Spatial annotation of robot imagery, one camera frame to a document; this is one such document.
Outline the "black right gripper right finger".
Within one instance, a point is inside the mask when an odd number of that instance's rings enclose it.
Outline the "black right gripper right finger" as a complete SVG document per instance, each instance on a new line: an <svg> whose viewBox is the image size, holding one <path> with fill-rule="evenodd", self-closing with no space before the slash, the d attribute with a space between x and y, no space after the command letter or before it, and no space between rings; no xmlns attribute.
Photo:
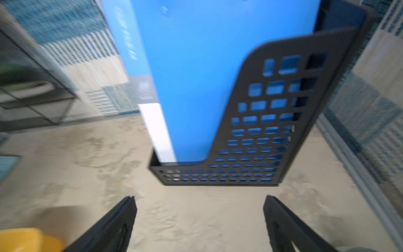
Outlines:
<svg viewBox="0 0 403 252"><path fill-rule="evenodd" d="M263 213L274 252L337 252L276 197L266 197Z"/></svg>

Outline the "yellow storage tray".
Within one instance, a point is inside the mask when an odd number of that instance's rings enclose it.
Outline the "yellow storage tray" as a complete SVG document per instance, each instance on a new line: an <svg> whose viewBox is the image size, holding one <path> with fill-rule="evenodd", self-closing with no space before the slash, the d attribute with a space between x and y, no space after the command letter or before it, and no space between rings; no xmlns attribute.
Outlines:
<svg viewBox="0 0 403 252"><path fill-rule="evenodd" d="M1 230L1 252L62 252L64 242L37 228Z"/></svg>

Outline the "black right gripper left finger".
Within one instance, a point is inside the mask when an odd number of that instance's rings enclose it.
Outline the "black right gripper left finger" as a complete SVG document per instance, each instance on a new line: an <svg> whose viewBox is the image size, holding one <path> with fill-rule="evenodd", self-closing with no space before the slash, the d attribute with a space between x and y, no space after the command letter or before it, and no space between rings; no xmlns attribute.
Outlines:
<svg viewBox="0 0 403 252"><path fill-rule="evenodd" d="M123 198L65 252L126 252L137 214L135 198Z"/></svg>

